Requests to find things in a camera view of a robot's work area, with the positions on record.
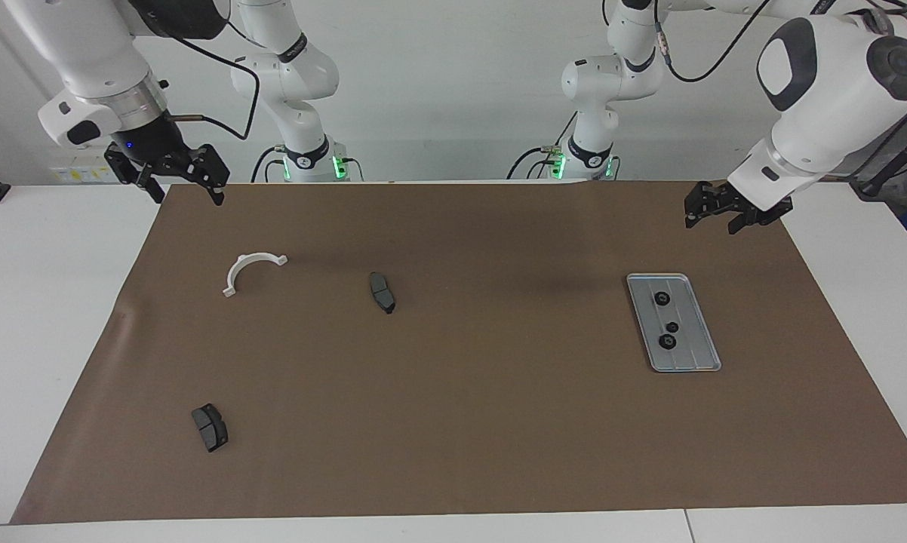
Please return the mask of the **grey metal tray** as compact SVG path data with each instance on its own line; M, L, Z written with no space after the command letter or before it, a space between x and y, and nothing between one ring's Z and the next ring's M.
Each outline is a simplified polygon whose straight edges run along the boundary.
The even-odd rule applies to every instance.
M629 274L626 275L626 286L644 350L654 371L699 373L721 369L720 357L688 276ZM657 291L670 293L670 305L656 305L653 294ZM680 330L674 334L677 346L673 350L658 345L658 337L667 333L668 322L680 324Z

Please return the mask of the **black stand pole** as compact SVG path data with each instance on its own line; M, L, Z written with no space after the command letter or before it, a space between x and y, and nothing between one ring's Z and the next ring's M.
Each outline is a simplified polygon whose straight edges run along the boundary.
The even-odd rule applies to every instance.
M887 164L882 166L869 181L862 183L857 192L860 194L861 199L872 200L878 196L878 193L881 192L889 179L905 173L907 173L907 145L902 151L897 152L897 155L890 159Z

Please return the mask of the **dark grey brake pad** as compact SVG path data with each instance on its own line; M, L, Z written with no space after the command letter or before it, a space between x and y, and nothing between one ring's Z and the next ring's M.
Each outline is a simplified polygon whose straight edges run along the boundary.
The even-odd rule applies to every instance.
M215 453L229 442L225 419L214 405L205 404L193 409L191 417L208 453Z
M386 314L392 314L395 311L396 301L386 276L380 274L380 272L371 272L368 275L368 284L370 284L372 299L377 303L378 307Z

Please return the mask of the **brown table mat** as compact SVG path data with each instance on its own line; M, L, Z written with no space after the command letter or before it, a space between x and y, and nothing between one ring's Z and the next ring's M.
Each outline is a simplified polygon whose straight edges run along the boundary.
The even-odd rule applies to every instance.
M171 186L11 521L907 503L906 436L785 228L686 229L688 192ZM226 298L254 252L288 261ZM629 274L688 276L719 371L650 367Z

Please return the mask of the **white wall socket box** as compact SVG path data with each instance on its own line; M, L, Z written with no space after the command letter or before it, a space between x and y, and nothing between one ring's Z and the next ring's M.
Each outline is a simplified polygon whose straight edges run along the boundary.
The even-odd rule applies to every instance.
M105 161L105 150L102 146L56 150L48 158L48 169L59 183L118 185L118 178Z

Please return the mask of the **white curved plastic bracket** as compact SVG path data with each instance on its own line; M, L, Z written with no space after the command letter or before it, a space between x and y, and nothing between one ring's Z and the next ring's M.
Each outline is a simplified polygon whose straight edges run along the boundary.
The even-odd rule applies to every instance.
M249 267L249 265L253 265L254 262L271 262L278 267L282 267L287 264L287 261L287 255L275 255L270 252L254 252L239 255L227 272L226 288L223 289L222 294L226 298L232 298L232 296L237 293L237 279L240 272L242 272L244 268Z

